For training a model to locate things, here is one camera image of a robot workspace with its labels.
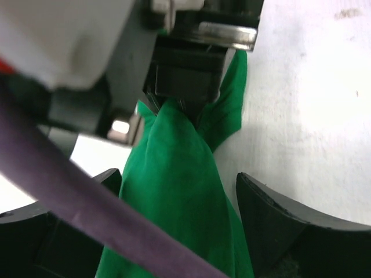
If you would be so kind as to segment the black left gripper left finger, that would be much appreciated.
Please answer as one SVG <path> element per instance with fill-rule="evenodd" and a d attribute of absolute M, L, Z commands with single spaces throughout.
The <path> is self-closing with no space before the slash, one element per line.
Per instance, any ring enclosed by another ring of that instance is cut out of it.
<path fill-rule="evenodd" d="M 94 277 L 102 250 L 40 202 L 1 213 L 1 277 Z"/>

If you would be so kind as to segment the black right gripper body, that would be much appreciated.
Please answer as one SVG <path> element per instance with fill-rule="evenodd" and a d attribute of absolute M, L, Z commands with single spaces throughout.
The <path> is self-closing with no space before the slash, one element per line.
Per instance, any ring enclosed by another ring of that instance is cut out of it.
<path fill-rule="evenodd" d="M 202 1 L 196 11 L 174 1 L 136 1 L 107 69 L 90 89 L 50 90 L 20 74 L 5 82 L 57 144 L 85 133 L 132 145 L 139 139 L 134 108 L 142 97 L 156 110 L 173 98 L 198 124 L 220 97 L 228 49 L 254 49 L 262 8 L 262 1 Z"/>

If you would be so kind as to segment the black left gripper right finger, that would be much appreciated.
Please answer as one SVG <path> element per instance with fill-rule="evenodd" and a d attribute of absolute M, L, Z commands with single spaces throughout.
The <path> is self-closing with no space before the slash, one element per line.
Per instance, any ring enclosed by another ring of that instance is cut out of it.
<path fill-rule="evenodd" d="M 370 226 L 286 197 L 246 173 L 238 206 L 256 277 L 370 277 Z"/>

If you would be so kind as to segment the green t-shirt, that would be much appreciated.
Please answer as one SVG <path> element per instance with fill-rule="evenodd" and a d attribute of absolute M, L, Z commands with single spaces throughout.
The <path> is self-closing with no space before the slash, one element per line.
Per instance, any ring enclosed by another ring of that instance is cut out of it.
<path fill-rule="evenodd" d="M 225 194 L 214 151 L 242 126 L 247 54 L 235 52 L 198 127 L 167 101 L 158 113 L 138 102 L 141 141 L 125 164 L 119 197 L 229 277 L 253 277 L 241 220 Z"/>

